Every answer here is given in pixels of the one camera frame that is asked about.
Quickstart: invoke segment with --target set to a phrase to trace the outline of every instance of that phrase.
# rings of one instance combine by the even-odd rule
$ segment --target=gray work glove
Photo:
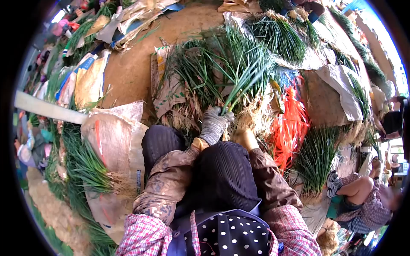
[[[204,139],[210,146],[215,145],[222,136],[227,125],[234,120],[232,112],[219,116],[222,112],[220,106],[215,106],[205,111],[202,120],[202,131],[199,137]]]

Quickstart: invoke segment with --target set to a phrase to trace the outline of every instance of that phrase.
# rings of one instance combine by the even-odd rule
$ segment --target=shorts
[[[347,196],[344,195],[343,200],[341,200],[339,207],[336,209],[336,214],[337,216],[340,216],[343,213],[358,210],[360,209],[360,207],[362,207],[362,204],[354,204],[352,202],[349,202]]]

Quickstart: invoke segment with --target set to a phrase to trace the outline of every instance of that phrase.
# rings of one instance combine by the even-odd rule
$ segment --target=soil
[[[73,249],[74,256],[89,255],[91,244],[83,219],[54,196],[36,168],[28,168],[27,180],[29,194],[47,226],[52,226],[57,237]]]
[[[128,104],[136,100],[144,100],[142,123],[150,126],[155,123],[151,99],[151,54],[155,47],[163,46],[160,37],[168,44],[186,41],[190,36],[203,29],[223,24],[222,13],[217,12],[220,3],[188,3],[178,12],[161,16],[150,28],[131,43],[132,48],[124,52],[116,52],[110,56],[105,69],[105,88],[111,84],[112,90],[102,104],[109,108],[114,101],[115,106]]]

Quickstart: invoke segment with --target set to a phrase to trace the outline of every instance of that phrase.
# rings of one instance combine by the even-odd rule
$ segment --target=pink plaid shirt
[[[192,243],[195,256],[200,256],[194,213],[195,211],[190,217]],[[269,243],[270,256],[278,255],[279,242],[284,245],[281,256],[321,255],[316,240],[293,205],[287,204],[273,208],[267,214],[274,216],[274,219],[268,222],[271,228],[268,230],[272,235]],[[125,233],[117,249],[117,256],[166,256],[169,243],[172,240],[172,231],[160,219],[144,214],[130,214],[127,216],[124,226]]]

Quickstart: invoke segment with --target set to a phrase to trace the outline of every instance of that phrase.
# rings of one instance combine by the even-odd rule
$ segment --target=black pants
[[[186,150],[184,137],[169,127],[151,126],[142,139],[146,177],[157,160],[173,150]],[[239,144],[220,141],[206,148],[195,160],[192,172],[192,183],[179,204],[184,213],[199,208],[250,211],[260,201],[248,151]]]

